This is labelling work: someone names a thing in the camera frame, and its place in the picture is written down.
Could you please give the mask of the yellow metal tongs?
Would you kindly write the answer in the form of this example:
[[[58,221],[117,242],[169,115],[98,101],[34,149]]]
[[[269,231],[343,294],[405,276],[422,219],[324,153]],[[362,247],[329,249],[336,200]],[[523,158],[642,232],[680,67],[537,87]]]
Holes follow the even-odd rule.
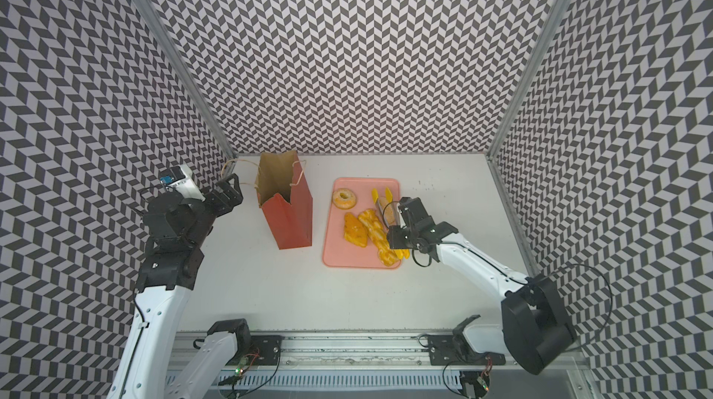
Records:
[[[392,191],[386,187],[381,193],[377,188],[371,189],[371,197],[378,211],[378,217],[382,224],[382,231],[376,232],[375,245],[378,249],[380,261],[387,267],[395,265],[400,260],[410,258],[411,251],[407,249],[392,249],[388,244],[387,231],[390,226],[399,226],[399,218],[395,211],[395,200]]]

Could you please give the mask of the red paper bag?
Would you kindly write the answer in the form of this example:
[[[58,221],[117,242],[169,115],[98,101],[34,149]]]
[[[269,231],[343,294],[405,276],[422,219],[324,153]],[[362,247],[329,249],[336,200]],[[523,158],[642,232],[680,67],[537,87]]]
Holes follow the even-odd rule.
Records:
[[[306,162],[295,150],[262,153],[254,189],[258,207],[280,250],[310,247],[313,242],[313,197]]]

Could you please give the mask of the sugared ring donut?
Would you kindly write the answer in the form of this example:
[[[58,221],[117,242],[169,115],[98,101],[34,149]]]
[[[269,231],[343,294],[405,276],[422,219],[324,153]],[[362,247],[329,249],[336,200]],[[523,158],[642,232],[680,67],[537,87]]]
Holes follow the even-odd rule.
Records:
[[[350,210],[358,203],[355,192],[348,188],[340,188],[332,193],[332,204],[340,210]]]

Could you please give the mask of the round sugared bun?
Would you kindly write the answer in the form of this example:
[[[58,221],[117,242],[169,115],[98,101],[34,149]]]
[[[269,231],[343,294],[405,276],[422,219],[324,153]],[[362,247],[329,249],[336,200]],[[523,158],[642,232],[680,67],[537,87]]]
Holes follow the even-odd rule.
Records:
[[[397,224],[397,215],[394,213],[393,203],[386,202],[386,204],[384,204],[384,207],[382,207],[382,218],[387,227]]]

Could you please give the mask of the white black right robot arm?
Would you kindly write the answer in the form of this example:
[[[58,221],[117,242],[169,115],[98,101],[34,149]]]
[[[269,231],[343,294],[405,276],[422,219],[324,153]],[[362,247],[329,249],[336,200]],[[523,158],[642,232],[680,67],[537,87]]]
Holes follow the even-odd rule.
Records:
[[[397,218],[388,227],[391,247],[430,256],[463,275],[501,308],[498,324],[479,325],[466,319],[455,328],[455,336],[471,352],[508,354],[522,369],[538,375],[577,340],[572,318],[551,278],[528,276],[498,262],[452,224],[436,223],[419,198],[401,198],[390,208]]]

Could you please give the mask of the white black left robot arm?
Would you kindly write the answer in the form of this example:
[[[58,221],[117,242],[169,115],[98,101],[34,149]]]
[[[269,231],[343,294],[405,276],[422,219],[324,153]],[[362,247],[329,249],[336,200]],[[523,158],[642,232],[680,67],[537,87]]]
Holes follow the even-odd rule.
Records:
[[[202,190],[186,165],[159,175],[163,191],[141,218],[149,230],[139,267],[135,307],[126,348],[109,390],[111,398],[202,398],[223,367],[251,342],[243,319],[218,321],[198,353],[172,381],[166,380],[179,321],[204,260],[202,244],[215,220],[241,205],[240,180],[232,174]]]

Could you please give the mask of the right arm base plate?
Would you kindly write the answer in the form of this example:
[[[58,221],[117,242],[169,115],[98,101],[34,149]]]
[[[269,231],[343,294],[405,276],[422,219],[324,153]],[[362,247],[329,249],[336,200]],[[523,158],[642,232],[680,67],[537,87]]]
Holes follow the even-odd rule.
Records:
[[[466,341],[452,335],[426,334],[420,343],[427,350],[431,365],[435,367],[448,364],[485,367],[488,362],[494,366],[506,364],[503,354],[477,353]]]

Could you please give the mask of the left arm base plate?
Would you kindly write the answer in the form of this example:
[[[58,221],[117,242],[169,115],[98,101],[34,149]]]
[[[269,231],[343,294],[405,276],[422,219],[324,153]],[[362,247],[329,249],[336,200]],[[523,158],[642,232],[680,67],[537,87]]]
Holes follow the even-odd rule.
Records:
[[[283,337],[279,334],[258,334],[250,340],[239,338],[237,353],[228,367],[275,367],[281,355]]]

